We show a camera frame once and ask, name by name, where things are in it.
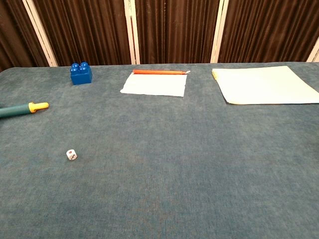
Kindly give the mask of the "white paper sheet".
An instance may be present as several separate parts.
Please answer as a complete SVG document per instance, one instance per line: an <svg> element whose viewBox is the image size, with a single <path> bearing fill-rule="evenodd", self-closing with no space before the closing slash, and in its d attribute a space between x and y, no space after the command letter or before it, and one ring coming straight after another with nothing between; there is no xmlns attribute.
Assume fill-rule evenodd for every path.
<svg viewBox="0 0 319 239"><path fill-rule="evenodd" d="M132 73L120 90L123 94L183 97L187 75Z"/></svg>

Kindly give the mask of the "blue-green tablecloth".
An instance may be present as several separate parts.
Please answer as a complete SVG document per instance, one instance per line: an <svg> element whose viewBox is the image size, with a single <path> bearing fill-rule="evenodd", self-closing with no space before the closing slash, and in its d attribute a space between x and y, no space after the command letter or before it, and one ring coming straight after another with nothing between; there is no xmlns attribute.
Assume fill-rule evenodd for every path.
<svg viewBox="0 0 319 239"><path fill-rule="evenodd" d="M132 65L0 72L0 239L319 239L319 104L230 105L212 64L184 97L120 92ZM74 149L77 158L66 152Z"/></svg>

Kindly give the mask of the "orange pen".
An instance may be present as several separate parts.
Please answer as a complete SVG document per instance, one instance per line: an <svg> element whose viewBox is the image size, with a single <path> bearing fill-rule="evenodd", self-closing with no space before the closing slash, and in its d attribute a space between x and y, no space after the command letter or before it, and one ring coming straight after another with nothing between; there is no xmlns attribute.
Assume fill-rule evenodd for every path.
<svg viewBox="0 0 319 239"><path fill-rule="evenodd" d="M168 71L168 70L141 70L134 69L134 74L143 74L143 75L187 75L190 71Z"/></svg>

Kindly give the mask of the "blue toy building block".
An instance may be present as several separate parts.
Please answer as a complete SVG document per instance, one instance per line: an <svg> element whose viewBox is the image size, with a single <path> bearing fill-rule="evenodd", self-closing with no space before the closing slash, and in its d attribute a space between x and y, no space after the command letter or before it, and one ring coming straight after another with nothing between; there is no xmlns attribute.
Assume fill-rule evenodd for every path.
<svg viewBox="0 0 319 239"><path fill-rule="evenodd" d="M87 62L73 63L70 67L70 78L73 85L92 83L92 71Z"/></svg>

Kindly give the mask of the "dark brown curtain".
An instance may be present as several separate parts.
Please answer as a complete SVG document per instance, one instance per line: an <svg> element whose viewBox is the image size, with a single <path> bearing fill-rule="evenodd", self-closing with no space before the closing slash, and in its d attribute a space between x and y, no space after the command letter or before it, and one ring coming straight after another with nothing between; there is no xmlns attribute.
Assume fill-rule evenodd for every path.
<svg viewBox="0 0 319 239"><path fill-rule="evenodd" d="M130 64L124 0L32 0L58 66ZM220 0L134 0L142 64L208 63ZM47 67L24 0L0 0L0 72ZM319 0L229 0L219 63L305 62Z"/></svg>

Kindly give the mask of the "white spiral notepad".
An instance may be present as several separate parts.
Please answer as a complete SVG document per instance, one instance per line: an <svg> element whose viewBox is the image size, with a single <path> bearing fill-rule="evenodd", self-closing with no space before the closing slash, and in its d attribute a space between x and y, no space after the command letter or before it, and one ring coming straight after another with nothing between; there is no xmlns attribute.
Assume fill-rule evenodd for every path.
<svg viewBox="0 0 319 239"><path fill-rule="evenodd" d="M234 105L319 104L319 92L288 66L212 69L225 100Z"/></svg>

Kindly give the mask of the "green yellow-tipped marker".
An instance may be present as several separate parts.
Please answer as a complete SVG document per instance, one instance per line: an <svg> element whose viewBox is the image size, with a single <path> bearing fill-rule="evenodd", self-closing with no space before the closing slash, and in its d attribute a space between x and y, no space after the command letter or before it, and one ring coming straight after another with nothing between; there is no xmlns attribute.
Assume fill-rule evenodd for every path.
<svg viewBox="0 0 319 239"><path fill-rule="evenodd" d="M19 116L19 115L26 115L26 114L33 114L38 110L43 110L49 108L49 103L27 103L24 105L13 106L13 107L6 107L0 109L0 118L5 117L12 117L12 116Z"/></svg>

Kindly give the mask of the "white screen frame post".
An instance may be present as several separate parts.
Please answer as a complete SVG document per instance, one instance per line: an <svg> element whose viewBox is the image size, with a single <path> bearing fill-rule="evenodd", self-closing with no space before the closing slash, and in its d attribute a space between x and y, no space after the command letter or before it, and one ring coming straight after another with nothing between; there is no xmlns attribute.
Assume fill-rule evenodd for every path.
<svg viewBox="0 0 319 239"><path fill-rule="evenodd" d="M57 67L57 61L53 50L51 48L50 42L48 40L47 34L39 17L39 14L36 10L33 0L22 0L23 5L27 11L29 19L32 23L33 29L36 33L40 46L43 50L45 58L50 67Z"/></svg>
<svg viewBox="0 0 319 239"><path fill-rule="evenodd" d="M319 62L319 37L317 38L306 62Z"/></svg>
<svg viewBox="0 0 319 239"><path fill-rule="evenodd" d="M218 14L217 14L217 20L216 20L216 26L215 26L215 32L214 32L210 63L218 62L228 5L229 5L229 0L219 0L219 7L218 7Z"/></svg>
<svg viewBox="0 0 319 239"><path fill-rule="evenodd" d="M131 64L140 64L139 38L135 0L124 0Z"/></svg>

